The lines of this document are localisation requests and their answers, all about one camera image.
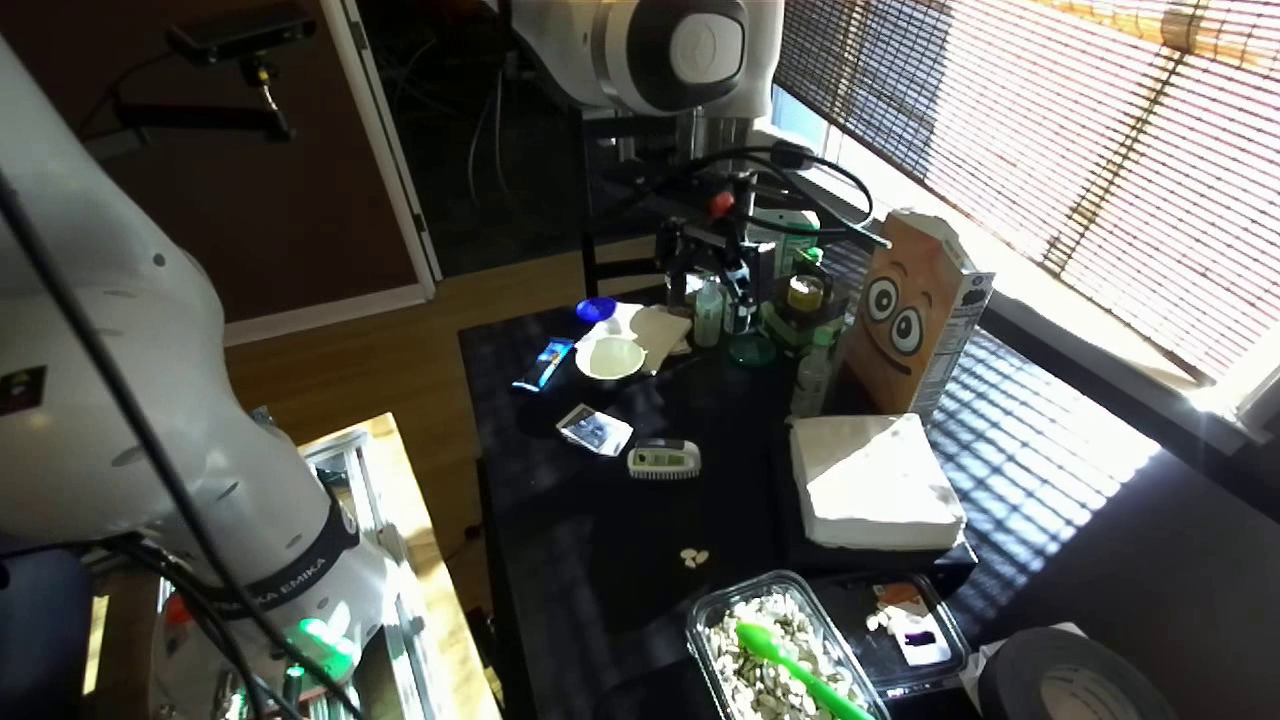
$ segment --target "white bowl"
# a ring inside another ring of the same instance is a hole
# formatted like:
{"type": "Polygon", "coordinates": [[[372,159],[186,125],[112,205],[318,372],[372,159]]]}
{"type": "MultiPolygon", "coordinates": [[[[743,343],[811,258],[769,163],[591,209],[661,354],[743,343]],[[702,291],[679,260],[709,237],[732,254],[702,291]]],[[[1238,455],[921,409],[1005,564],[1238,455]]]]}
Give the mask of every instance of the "white bowl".
{"type": "Polygon", "coordinates": [[[578,343],[573,359],[585,376],[611,383],[642,370],[642,348],[628,337],[600,337],[578,343]]]}

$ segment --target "window blinds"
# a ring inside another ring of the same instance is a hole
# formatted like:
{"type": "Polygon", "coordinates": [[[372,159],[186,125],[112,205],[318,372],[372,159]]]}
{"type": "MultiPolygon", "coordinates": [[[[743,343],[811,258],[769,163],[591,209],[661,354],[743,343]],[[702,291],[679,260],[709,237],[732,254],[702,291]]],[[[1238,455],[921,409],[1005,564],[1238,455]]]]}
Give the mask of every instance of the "window blinds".
{"type": "Polygon", "coordinates": [[[1225,376],[1280,326],[1280,5],[796,0],[780,84],[1225,376]]]}

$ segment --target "wall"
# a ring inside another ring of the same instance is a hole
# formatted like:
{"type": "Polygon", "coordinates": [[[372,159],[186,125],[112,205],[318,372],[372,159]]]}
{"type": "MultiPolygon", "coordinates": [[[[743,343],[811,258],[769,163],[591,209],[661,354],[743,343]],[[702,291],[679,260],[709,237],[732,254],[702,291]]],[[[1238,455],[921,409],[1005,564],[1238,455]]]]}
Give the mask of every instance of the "wall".
{"type": "MultiPolygon", "coordinates": [[[[163,52],[163,25],[249,0],[2,0],[0,31],[52,104],[85,133],[112,81],[163,52]]],[[[186,249],[224,298],[229,319],[367,298],[414,279],[382,179],[372,163],[333,41],[270,52],[293,145],[249,133],[157,133],[106,172],[186,249]]],[[[235,69],[163,62],[124,84],[128,101],[253,104],[235,69]]]]}

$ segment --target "black table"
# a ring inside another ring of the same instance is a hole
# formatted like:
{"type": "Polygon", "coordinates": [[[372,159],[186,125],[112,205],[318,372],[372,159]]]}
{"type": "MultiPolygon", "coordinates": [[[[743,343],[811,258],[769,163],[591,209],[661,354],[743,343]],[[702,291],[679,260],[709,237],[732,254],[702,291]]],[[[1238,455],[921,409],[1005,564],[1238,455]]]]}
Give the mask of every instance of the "black table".
{"type": "Polygon", "coordinates": [[[684,611],[783,569],[774,437],[790,370],[747,372],[697,354],[657,380],[600,388],[563,370],[544,396],[510,392],[549,337],[578,332],[573,314],[464,332],[510,716],[716,716],[684,611]],[[578,401],[631,420],[634,440],[697,440],[699,481],[641,484],[621,460],[563,446],[557,420],[578,401]],[[684,569],[679,550],[702,550],[709,564],[684,569]]]}

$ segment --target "window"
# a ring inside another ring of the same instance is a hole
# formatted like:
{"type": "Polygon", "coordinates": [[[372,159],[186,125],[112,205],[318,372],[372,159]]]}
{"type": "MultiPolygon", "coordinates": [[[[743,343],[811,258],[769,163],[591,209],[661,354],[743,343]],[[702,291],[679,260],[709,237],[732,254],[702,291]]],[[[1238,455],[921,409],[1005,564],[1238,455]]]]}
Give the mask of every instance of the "window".
{"type": "Polygon", "coordinates": [[[1276,337],[1276,0],[802,0],[774,81],[1203,383],[1276,337]]]}

